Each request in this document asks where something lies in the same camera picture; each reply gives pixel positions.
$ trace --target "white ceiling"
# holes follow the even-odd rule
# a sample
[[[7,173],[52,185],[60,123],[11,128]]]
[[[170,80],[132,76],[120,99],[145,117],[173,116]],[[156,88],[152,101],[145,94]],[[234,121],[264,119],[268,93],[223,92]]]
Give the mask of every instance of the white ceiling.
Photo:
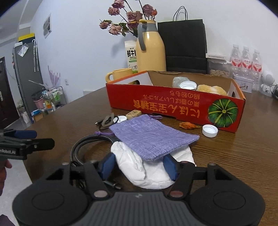
[[[0,18],[0,40],[18,32],[20,24],[30,23],[42,0],[20,0]]]

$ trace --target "white robot figurine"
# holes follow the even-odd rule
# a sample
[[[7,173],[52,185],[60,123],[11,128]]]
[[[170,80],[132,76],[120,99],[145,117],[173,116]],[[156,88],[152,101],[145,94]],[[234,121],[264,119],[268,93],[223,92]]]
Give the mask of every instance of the white robot figurine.
[[[263,84],[261,85],[261,93],[271,97],[271,85],[275,82],[275,79],[273,78],[273,73],[270,71],[264,71],[262,74],[262,82]]]

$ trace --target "yellow mug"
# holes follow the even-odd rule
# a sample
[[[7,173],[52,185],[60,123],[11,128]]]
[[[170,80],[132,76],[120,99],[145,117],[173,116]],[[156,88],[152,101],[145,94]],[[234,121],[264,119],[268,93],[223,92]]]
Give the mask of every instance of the yellow mug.
[[[119,78],[123,78],[123,77],[126,77],[128,75],[132,75],[132,68],[123,68],[123,69],[119,69],[119,70],[109,72],[105,76],[106,82],[111,82],[111,80],[110,80],[111,75],[113,75],[114,80],[119,79]]]

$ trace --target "beige thermos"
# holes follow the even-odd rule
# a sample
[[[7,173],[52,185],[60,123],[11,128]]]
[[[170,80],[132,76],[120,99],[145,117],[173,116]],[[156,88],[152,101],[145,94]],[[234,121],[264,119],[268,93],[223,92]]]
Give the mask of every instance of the beige thermos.
[[[165,47],[154,20],[139,21],[136,56],[138,72],[166,71]]]

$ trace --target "small wooden block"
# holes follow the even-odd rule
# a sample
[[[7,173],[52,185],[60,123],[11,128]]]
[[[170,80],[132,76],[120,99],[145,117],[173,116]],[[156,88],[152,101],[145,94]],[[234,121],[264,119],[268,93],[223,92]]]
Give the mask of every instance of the small wooden block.
[[[135,117],[140,116],[141,114],[142,114],[141,111],[133,110],[133,111],[129,112],[128,114],[126,114],[126,117],[127,117],[127,120],[131,120],[131,119],[133,119]]]

